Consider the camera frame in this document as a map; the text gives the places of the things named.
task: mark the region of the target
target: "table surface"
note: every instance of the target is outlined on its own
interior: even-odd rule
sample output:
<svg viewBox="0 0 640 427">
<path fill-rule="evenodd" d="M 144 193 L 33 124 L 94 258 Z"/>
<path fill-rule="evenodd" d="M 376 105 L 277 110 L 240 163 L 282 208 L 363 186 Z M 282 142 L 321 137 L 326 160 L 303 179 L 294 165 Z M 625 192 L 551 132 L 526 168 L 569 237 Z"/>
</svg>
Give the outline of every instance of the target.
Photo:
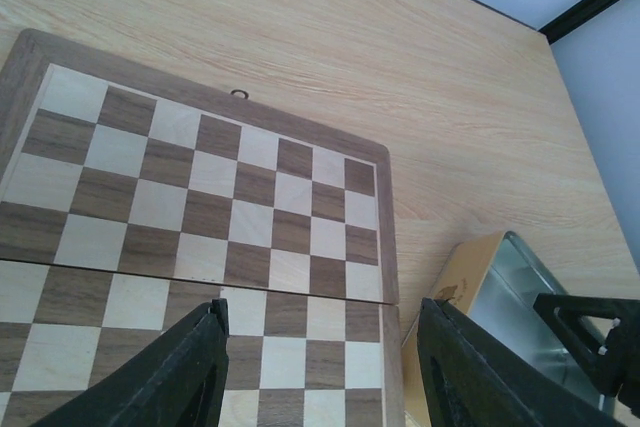
<svg viewBox="0 0 640 427">
<path fill-rule="evenodd" d="M 470 0 L 0 0 L 1 62 L 26 27 L 385 144 L 405 331 L 500 229 L 572 293 L 640 292 L 545 38 Z"/>
</svg>

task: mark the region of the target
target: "dark brown square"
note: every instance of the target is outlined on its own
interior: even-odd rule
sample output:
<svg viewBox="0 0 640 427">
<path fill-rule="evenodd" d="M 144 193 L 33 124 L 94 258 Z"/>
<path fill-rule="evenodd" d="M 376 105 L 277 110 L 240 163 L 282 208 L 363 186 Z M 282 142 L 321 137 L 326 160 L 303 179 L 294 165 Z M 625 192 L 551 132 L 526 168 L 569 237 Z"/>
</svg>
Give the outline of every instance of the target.
<svg viewBox="0 0 640 427">
<path fill-rule="evenodd" d="M 102 326 L 113 274 L 51 267 L 34 322 Z"/>
<path fill-rule="evenodd" d="M 309 254 L 311 217 L 274 210 L 271 245 L 278 250 Z"/>
<path fill-rule="evenodd" d="M 344 260 L 312 256 L 309 286 L 311 295 L 344 299 L 347 295 L 345 265 Z"/>
<path fill-rule="evenodd" d="M 255 165 L 238 162 L 234 199 L 273 207 L 276 173 Z"/>
<path fill-rule="evenodd" d="M 357 160 L 345 159 L 344 184 L 347 190 L 375 195 L 376 183 L 373 175 L 373 166 L 363 164 Z"/>
<path fill-rule="evenodd" d="M 30 324 L 0 322 L 0 392 L 11 392 Z"/>
<path fill-rule="evenodd" d="M 0 203 L 0 258 L 52 263 L 66 221 L 65 212 Z"/>
<path fill-rule="evenodd" d="M 307 336 L 307 298 L 303 295 L 267 292 L 264 335 Z"/>
<path fill-rule="evenodd" d="M 192 163 L 192 149 L 149 139 L 144 152 L 140 178 L 187 188 Z"/>
<path fill-rule="evenodd" d="M 344 189 L 314 182 L 311 199 L 314 217 L 344 222 Z"/>
<path fill-rule="evenodd" d="M 229 370 L 228 390 L 257 390 L 260 388 L 262 366 L 262 337 L 232 335 L 227 340 Z"/>
<path fill-rule="evenodd" d="M 345 391 L 347 427 L 383 425 L 382 389 L 349 389 Z"/>
<path fill-rule="evenodd" d="M 127 222 L 137 180 L 126 175 L 82 169 L 71 213 Z"/>
<path fill-rule="evenodd" d="M 344 389 L 344 342 L 307 340 L 307 389 Z"/>
<path fill-rule="evenodd" d="M 304 389 L 260 391 L 258 427 L 293 427 L 304 423 Z"/>
<path fill-rule="evenodd" d="M 103 327 L 93 360 L 89 387 L 113 374 L 158 337 L 160 332 L 155 330 Z"/>
<path fill-rule="evenodd" d="M 347 300 L 346 339 L 355 342 L 380 342 L 380 306 Z"/>
<path fill-rule="evenodd" d="M 153 277 L 173 277 L 179 240 L 179 232 L 128 225 L 118 270 Z"/>
<path fill-rule="evenodd" d="M 220 298 L 220 287 L 194 282 L 172 280 L 169 285 L 167 308 L 164 314 L 164 330 L 167 330 L 198 305 Z"/>
<path fill-rule="evenodd" d="M 109 87 L 98 123 L 147 137 L 155 108 L 154 99 Z"/>
<path fill-rule="evenodd" d="M 278 145 L 278 172 L 310 179 L 312 167 L 313 149 L 311 147 L 280 139 Z"/>
<path fill-rule="evenodd" d="M 247 287 L 269 287 L 271 249 L 229 242 L 224 283 Z"/>
<path fill-rule="evenodd" d="M 347 260 L 378 265 L 378 235 L 375 230 L 347 225 Z"/>
<path fill-rule="evenodd" d="M 12 392 L 2 426 L 28 427 L 81 393 L 81 391 Z"/>
<path fill-rule="evenodd" d="M 84 164 L 95 125 L 47 110 L 38 110 L 22 152 Z"/>
<path fill-rule="evenodd" d="M 226 240 L 229 238 L 232 200 L 190 190 L 182 219 L 182 231 Z"/>
<path fill-rule="evenodd" d="M 237 160 L 241 132 L 239 125 L 203 115 L 200 118 L 196 150 Z"/>
</svg>

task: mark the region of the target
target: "white square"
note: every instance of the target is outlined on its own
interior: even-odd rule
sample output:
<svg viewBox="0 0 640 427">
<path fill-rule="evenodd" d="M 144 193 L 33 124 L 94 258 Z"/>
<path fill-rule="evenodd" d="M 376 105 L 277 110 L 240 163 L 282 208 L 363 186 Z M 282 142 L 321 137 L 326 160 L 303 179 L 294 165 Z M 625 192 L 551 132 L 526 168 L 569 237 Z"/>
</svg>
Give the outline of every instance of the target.
<svg viewBox="0 0 640 427">
<path fill-rule="evenodd" d="M 244 125 L 240 134 L 238 160 L 245 164 L 276 170 L 278 143 L 279 137 L 273 132 Z"/>
<path fill-rule="evenodd" d="M 69 215 L 62 231 L 55 263 L 118 270 L 127 224 Z"/>
<path fill-rule="evenodd" d="M 347 262 L 347 298 L 382 302 L 382 274 L 377 265 Z"/>
<path fill-rule="evenodd" d="M 187 189 L 138 180 L 129 223 L 180 231 L 187 203 Z"/>
<path fill-rule="evenodd" d="M 176 268 L 176 279 L 222 282 L 227 261 L 227 241 L 180 234 Z"/>
<path fill-rule="evenodd" d="M 288 337 L 262 339 L 261 389 L 304 389 L 307 341 Z"/>
<path fill-rule="evenodd" d="M 309 293 L 311 257 L 284 250 L 271 250 L 269 289 Z"/>
<path fill-rule="evenodd" d="M 311 215 L 311 188 L 310 180 L 276 172 L 275 208 Z"/>
<path fill-rule="evenodd" d="M 114 274 L 103 327 L 162 330 L 169 281 Z"/>
<path fill-rule="evenodd" d="M 13 390 L 87 389 L 98 337 L 100 327 L 33 324 Z"/>
<path fill-rule="evenodd" d="M 151 121 L 149 137 L 195 149 L 200 113 L 191 107 L 159 99 Z"/>
<path fill-rule="evenodd" d="M 259 390 L 225 390 L 219 427 L 256 427 Z"/>
<path fill-rule="evenodd" d="M 322 147 L 313 148 L 314 182 L 344 189 L 344 155 Z"/>
<path fill-rule="evenodd" d="M 30 324 L 49 266 L 0 261 L 0 322 Z"/>
<path fill-rule="evenodd" d="M 9 397 L 11 397 L 11 392 L 0 392 L 0 425 L 2 425 L 2 420 L 4 419 L 4 413 L 7 410 Z"/>
<path fill-rule="evenodd" d="M 273 208 L 234 200 L 231 206 L 229 240 L 242 244 L 271 247 Z"/>
<path fill-rule="evenodd" d="M 305 390 L 304 427 L 344 427 L 344 390 Z"/>
<path fill-rule="evenodd" d="M 346 389 L 382 388 L 382 348 L 378 342 L 347 342 L 344 364 Z"/>
<path fill-rule="evenodd" d="M 238 163 L 196 150 L 191 164 L 189 189 L 233 198 Z"/>
<path fill-rule="evenodd" d="M 344 209 L 347 225 L 378 230 L 378 208 L 375 197 L 347 190 L 344 193 Z"/>
<path fill-rule="evenodd" d="M 96 125 L 84 165 L 114 174 L 138 177 L 146 148 L 146 137 Z"/>
<path fill-rule="evenodd" d="M 3 200 L 68 212 L 81 173 L 80 165 L 20 154 Z"/>
<path fill-rule="evenodd" d="M 264 335 L 265 291 L 222 287 L 220 298 L 227 299 L 230 335 Z"/>
<path fill-rule="evenodd" d="M 345 260 L 346 237 L 344 223 L 311 217 L 311 255 Z"/>
<path fill-rule="evenodd" d="M 55 65 L 40 108 L 97 122 L 108 86 L 97 77 Z"/>
<path fill-rule="evenodd" d="M 344 300 L 307 298 L 307 339 L 345 340 L 346 328 Z"/>
</svg>

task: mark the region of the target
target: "black strip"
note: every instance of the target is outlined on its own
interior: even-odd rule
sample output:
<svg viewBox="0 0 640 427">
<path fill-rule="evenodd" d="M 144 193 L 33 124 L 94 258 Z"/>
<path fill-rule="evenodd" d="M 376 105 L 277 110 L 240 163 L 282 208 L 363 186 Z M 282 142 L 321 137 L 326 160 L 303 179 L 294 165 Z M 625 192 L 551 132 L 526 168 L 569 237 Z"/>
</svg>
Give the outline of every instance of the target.
<svg viewBox="0 0 640 427">
<path fill-rule="evenodd" d="M 581 0 L 540 29 L 550 44 L 580 27 L 619 0 Z"/>
</svg>

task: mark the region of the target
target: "folding chess board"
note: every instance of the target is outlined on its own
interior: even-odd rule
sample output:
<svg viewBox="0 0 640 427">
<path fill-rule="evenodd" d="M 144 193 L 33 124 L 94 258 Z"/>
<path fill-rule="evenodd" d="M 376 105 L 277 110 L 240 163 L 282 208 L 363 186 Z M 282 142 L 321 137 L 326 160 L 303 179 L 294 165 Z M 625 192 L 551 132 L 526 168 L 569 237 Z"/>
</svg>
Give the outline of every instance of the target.
<svg viewBox="0 0 640 427">
<path fill-rule="evenodd" d="M 0 125 L 2 425 L 219 296 L 221 425 L 402 422 L 383 146 L 34 31 Z"/>
</svg>

